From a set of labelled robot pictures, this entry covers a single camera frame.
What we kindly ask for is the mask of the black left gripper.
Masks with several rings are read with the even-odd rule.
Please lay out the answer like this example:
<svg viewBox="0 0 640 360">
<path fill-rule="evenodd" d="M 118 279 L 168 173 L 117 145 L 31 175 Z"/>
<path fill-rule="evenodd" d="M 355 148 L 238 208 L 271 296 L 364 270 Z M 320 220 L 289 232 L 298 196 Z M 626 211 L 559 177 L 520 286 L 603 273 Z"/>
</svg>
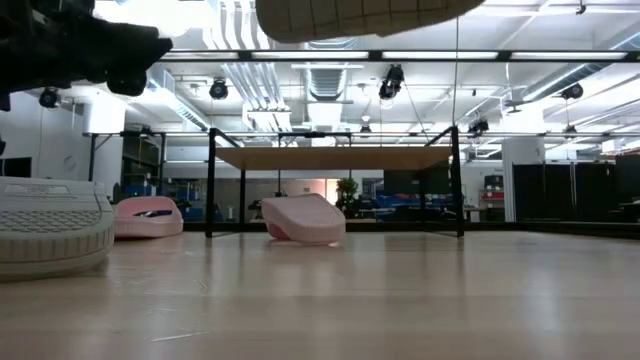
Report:
<svg viewBox="0 0 640 360">
<path fill-rule="evenodd" d="M 152 26 L 93 15 L 96 0 L 0 0 L 0 111 L 36 88 L 105 83 L 118 95 L 144 92 L 147 71 L 173 48 Z"/>
</svg>

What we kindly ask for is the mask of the pink rubber slide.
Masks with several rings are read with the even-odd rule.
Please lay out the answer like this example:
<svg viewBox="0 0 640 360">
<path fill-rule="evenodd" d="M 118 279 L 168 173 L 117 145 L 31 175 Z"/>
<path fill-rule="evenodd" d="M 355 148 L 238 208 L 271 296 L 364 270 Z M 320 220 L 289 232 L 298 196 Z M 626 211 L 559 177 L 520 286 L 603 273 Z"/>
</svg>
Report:
<svg viewBox="0 0 640 360">
<path fill-rule="evenodd" d="M 132 197 L 114 208 L 116 238 L 162 238 L 183 231 L 183 217 L 176 203 L 164 196 Z"/>
<path fill-rule="evenodd" d="M 342 211 L 316 193 L 264 198 L 261 212 L 268 233 L 277 240 L 329 245 L 346 235 Z"/>
</svg>

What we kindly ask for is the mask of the dark wall monitor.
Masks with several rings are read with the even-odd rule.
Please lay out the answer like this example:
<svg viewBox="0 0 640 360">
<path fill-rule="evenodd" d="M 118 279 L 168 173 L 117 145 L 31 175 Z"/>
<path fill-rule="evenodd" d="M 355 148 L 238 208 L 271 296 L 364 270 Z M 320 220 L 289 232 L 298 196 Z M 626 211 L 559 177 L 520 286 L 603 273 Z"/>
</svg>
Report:
<svg viewBox="0 0 640 360">
<path fill-rule="evenodd" d="M 31 170 L 31 157 L 0 159 L 0 176 L 30 178 Z"/>
</svg>

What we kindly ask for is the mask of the black room partition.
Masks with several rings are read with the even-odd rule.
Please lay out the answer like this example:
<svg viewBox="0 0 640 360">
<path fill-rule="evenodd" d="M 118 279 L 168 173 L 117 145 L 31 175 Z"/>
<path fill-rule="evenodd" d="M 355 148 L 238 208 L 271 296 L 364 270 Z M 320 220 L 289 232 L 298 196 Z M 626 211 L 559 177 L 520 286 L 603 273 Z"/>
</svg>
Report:
<svg viewBox="0 0 640 360">
<path fill-rule="evenodd" d="M 512 166 L 518 222 L 640 223 L 640 155 Z"/>
</svg>

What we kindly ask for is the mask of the grey rubber slide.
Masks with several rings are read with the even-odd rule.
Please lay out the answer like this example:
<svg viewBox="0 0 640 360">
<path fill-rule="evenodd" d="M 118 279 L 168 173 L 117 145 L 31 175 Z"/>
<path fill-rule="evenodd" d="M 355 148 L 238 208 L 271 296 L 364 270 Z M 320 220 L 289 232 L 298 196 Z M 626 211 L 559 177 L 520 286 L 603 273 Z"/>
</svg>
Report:
<svg viewBox="0 0 640 360">
<path fill-rule="evenodd" d="M 280 43 L 390 36 L 447 22 L 486 0 L 255 0 L 257 21 Z"/>
<path fill-rule="evenodd" d="M 0 177 L 0 282 L 89 270 L 114 244 L 100 183 Z"/>
</svg>

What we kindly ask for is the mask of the background potted green plant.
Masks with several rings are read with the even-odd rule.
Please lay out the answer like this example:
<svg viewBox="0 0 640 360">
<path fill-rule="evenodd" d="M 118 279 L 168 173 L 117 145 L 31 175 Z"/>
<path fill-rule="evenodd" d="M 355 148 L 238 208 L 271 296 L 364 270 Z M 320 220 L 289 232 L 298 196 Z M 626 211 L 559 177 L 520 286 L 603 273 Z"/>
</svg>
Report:
<svg viewBox="0 0 640 360">
<path fill-rule="evenodd" d="M 358 190 L 358 183 L 353 178 L 341 178 L 337 182 L 337 202 L 335 206 L 342 211 L 346 219 L 355 216 L 355 195 Z"/>
</svg>

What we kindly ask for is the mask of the black frame wooden shelf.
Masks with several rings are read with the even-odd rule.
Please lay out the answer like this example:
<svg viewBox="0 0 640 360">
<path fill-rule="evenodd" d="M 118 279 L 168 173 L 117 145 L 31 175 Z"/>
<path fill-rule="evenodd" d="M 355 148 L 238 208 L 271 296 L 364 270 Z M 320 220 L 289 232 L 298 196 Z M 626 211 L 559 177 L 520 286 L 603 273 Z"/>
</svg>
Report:
<svg viewBox="0 0 640 360">
<path fill-rule="evenodd" d="M 391 147 L 249 147 L 241 148 L 223 131 L 208 133 L 207 195 L 205 234 L 210 237 L 215 223 L 215 161 L 220 159 L 241 171 L 240 205 L 245 204 L 246 172 L 250 171 L 321 171 L 321 170 L 425 170 L 450 159 L 453 182 L 451 194 L 456 215 L 454 231 L 465 234 L 463 214 L 459 129 L 452 125 L 427 141 L 422 148 Z"/>
</svg>

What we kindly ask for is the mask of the black overhead frame bar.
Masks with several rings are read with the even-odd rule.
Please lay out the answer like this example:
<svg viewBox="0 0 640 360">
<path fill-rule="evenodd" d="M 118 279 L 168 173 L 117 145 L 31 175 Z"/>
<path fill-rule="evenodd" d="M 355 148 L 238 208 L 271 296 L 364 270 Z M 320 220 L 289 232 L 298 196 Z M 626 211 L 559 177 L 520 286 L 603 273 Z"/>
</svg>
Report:
<svg viewBox="0 0 640 360">
<path fill-rule="evenodd" d="M 162 63 L 226 62 L 461 62 L 461 63 L 635 63 L 634 51 L 482 51 L 482 50 L 176 50 Z"/>
</svg>

